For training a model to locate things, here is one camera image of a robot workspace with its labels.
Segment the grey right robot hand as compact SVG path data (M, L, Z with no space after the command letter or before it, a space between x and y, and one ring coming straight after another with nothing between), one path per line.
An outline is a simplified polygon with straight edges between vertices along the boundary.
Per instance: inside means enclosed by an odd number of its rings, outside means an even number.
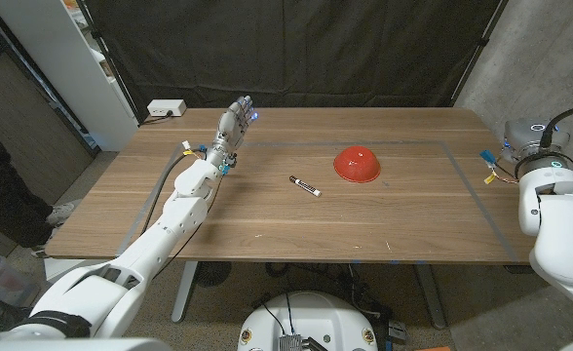
M512 164L517 164L522 159L536 154L539 151L543 131L548 124L548 120L523 118L507 121L505 123L504 144L500 156ZM559 156L546 156L535 161L527 161L524 163L524 166L529 168L570 168L568 162Z

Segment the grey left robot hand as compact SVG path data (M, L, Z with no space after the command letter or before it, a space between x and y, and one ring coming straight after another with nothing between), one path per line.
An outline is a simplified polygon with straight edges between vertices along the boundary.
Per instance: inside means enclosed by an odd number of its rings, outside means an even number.
M258 118L250 96L239 97L220 116L206 160L214 166L236 166L236 150L242 144L251 123Z

